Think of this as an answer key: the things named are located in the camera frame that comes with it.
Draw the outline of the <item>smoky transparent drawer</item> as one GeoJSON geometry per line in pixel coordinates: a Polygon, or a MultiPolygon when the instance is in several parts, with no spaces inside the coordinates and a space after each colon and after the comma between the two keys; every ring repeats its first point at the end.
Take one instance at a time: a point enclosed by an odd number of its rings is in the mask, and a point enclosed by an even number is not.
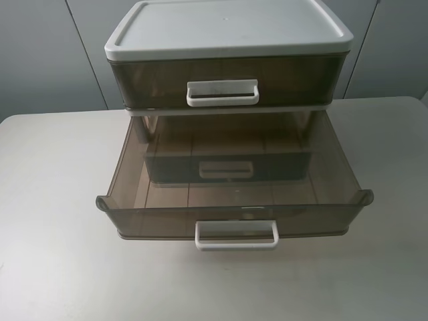
{"type": "Polygon", "coordinates": [[[311,106],[332,101],[344,53],[110,62],[131,110],[311,106]]]}
{"type": "Polygon", "coordinates": [[[324,111],[134,117],[96,206],[123,239],[202,251],[345,234],[374,199],[324,111]]]}

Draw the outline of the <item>white drawer cabinet frame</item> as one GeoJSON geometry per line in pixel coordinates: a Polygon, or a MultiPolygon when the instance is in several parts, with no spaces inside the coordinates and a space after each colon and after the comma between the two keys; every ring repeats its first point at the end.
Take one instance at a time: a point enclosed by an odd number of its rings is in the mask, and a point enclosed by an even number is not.
{"type": "MultiPolygon", "coordinates": [[[[109,37],[110,62],[345,54],[353,35],[322,1],[140,1],[109,37]]],[[[324,110],[229,106],[131,110],[131,117],[324,110]]]]}

